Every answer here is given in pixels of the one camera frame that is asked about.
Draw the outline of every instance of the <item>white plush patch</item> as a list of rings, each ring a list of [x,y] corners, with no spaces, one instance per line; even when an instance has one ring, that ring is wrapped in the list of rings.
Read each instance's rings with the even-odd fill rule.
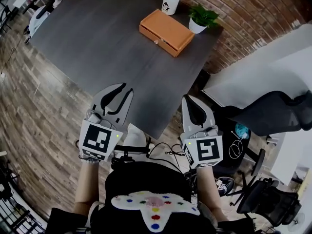
[[[116,196],[112,198],[112,205],[122,210],[140,210],[147,228],[155,233],[163,231],[171,213],[200,215],[194,205],[178,195],[154,194],[149,191]]]

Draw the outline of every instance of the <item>white plant pot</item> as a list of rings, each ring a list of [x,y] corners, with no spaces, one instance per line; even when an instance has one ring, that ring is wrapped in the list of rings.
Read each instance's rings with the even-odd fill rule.
[[[190,24],[189,24],[190,31],[192,31],[195,34],[198,34],[198,33],[202,32],[205,28],[207,28],[207,26],[205,26],[205,27],[200,26],[197,23],[195,23],[192,18],[190,18]]]

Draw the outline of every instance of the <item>dark gray tabletop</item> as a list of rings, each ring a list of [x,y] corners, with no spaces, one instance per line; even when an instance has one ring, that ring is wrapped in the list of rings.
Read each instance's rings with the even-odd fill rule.
[[[126,120],[159,138],[221,34],[205,30],[195,35],[174,58],[138,30],[141,20],[161,4],[162,0],[65,0],[31,42],[91,95],[127,83],[111,109],[133,88]],[[173,16],[187,27],[188,9],[180,3]]]

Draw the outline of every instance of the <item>black sleeve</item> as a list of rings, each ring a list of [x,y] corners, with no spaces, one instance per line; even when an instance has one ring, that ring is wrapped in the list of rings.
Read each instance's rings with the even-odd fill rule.
[[[219,222],[218,228],[226,232],[234,232],[236,234],[254,233],[254,222],[251,218],[243,218],[236,221]]]
[[[52,208],[45,234],[63,234],[84,227],[87,217]]]

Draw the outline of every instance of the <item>forearm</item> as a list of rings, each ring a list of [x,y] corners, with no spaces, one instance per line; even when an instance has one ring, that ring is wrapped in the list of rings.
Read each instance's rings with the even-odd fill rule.
[[[95,201],[98,201],[98,163],[83,162],[73,212],[87,216]]]
[[[218,222],[228,221],[221,210],[221,198],[215,184],[212,167],[197,169],[197,197],[209,208]]]

